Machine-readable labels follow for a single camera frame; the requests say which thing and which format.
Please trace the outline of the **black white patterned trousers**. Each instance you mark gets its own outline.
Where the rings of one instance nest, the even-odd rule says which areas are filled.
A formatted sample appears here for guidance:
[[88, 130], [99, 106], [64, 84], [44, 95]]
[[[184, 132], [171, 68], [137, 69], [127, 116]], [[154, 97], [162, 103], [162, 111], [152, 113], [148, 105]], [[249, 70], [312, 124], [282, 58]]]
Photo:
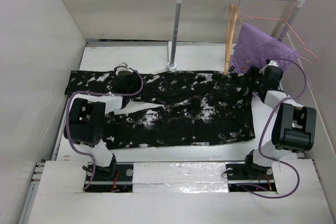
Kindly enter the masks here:
[[[65, 94], [114, 93], [114, 74], [73, 71]], [[255, 138], [253, 96], [242, 74], [177, 71], [140, 75], [143, 89], [129, 103], [150, 103], [152, 107], [109, 113], [103, 134], [108, 149], [212, 146]]]

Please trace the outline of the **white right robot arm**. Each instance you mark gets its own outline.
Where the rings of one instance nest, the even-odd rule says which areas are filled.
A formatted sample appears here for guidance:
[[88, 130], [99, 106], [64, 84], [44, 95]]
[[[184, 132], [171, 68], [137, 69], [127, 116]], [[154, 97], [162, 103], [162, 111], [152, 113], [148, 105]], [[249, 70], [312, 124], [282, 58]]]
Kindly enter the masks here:
[[243, 173], [247, 178], [262, 176], [271, 169], [273, 162], [290, 153], [302, 153], [312, 149], [316, 129], [316, 109], [303, 106], [279, 89], [283, 70], [275, 62], [259, 69], [249, 68], [246, 79], [250, 89], [270, 108], [269, 126], [275, 115], [271, 139], [259, 143], [244, 160]]

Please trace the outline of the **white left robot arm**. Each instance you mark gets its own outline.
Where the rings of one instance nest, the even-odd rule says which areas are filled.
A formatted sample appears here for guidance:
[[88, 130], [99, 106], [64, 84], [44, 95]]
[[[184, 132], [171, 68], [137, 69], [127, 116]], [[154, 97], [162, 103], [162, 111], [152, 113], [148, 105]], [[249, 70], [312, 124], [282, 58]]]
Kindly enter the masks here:
[[76, 153], [91, 158], [92, 167], [86, 167], [86, 170], [99, 172], [105, 180], [112, 180], [117, 175], [115, 155], [102, 140], [105, 116], [123, 109], [144, 86], [136, 70], [128, 67], [116, 67], [114, 70], [115, 93], [76, 91], [70, 96], [66, 107], [65, 138]]

